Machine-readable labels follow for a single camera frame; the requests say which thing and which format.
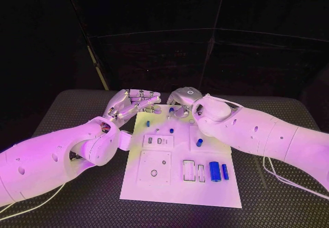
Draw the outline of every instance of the circular hole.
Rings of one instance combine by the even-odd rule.
[[[155,176],[158,175],[158,171],[156,171],[156,170],[152,170],[152,171],[150,171],[150,174],[152,174],[152,176],[155,177]]]
[[[19,167],[19,173],[20,173],[22,175],[25,175],[26,170],[25,170],[25,168],[23,168],[23,167]]]
[[[54,161],[58,162],[58,156],[57,154],[52,154]]]

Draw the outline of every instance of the wire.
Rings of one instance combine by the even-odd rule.
[[[39,208],[42,205],[45,205],[45,203],[46,203],[46,202],[55,197],[55,195],[59,193],[59,191],[62,190],[64,186],[65,186],[65,184],[61,186],[61,188],[58,189],[58,191],[55,192],[55,194],[52,195],[52,197],[51,197],[41,205],[38,205],[36,207],[33,207],[33,208],[29,209],[29,210],[25,210],[25,211],[22,211],[22,212],[19,212],[19,213],[15,214],[15,215],[10,215],[10,216],[7,216],[7,217],[0,218],[0,221],[9,219],[9,218],[12,218],[12,217],[15,217],[16,215],[25,214],[26,212],[35,210],[35,209]]]
[[[0,213],[13,205],[15,203],[12,203],[2,211],[0,211]]]
[[[277,178],[282,182],[285,182],[286,184],[292,185],[292,186],[296,187],[296,188],[300,188],[300,189],[306,190],[306,191],[310,192],[312,194],[315,194],[315,195],[318,195],[319,197],[322,197],[322,198],[325,198],[325,199],[329,200],[329,196],[321,194],[321,193],[316,192],[316,191],[312,191],[310,189],[305,188],[303,186],[300,186],[299,184],[296,184],[295,182],[292,182],[290,180],[287,180],[286,178],[283,178],[282,176],[279,176],[279,175],[276,174],[276,169],[274,169],[274,166],[273,166],[272,158],[267,157],[267,159],[269,159],[269,161],[270,161],[270,165],[272,165],[272,168],[273,168],[273,172],[266,168],[266,157],[263,157],[263,167],[264,167],[266,171],[267,171],[270,174],[273,174],[273,175],[276,176],[276,178]]]

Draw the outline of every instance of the blue cylinder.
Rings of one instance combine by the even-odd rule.
[[[196,142],[196,146],[198,146],[198,147],[201,147],[202,142],[204,142],[204,140],[202,140],[202,139],[199,139],[199,140],[198,140],[198,142]]]
[[[211,181],[220,182],[221,181],[220,163],[217,161],[209,162],[209,167],[211,167]]]
[[[228,180],[228,167],[227,167],[227,164],[222,164],[222,174],[224,174],[224,179]]]

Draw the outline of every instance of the gray mesh mat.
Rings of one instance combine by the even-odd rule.
[[[74,127],[103,115],[114,91],[64,91],[49,108],[35,136]],[[163,104],[169,94],[162,94]],[[282,97],[221,96],[285,121],[318,130],[298,100]],[[134,119],[121,127],[133,132]],[[103,167],[88,169],[57,197],[35,211],[0,222],[0,227],[329,227],[329,201],[283,184],[263,170],[261,157],[233,150],[243,209],[120,200],[129,152],[117,151]],[[279,175],[326,194],[315,179],[274,161]],[[2,217],[39,205],[54,194],[13,205]]]

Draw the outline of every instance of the robotic hand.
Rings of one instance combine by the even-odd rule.
[[[289,124],[240,104],[202,96],[192,88],[172,92],[168,104],[181,103],[175,116],[192,116],[201,132],[243,152],[276,158],[309,173],[329,190],[329,134]]]
[[[0,206],[29,199],[106,165],[117,148],[129,150],[132,135],[119,130],[137,112],[159,114],[160,93],[121,90],[103,117],[78,127],[35,137],[0,153]]]

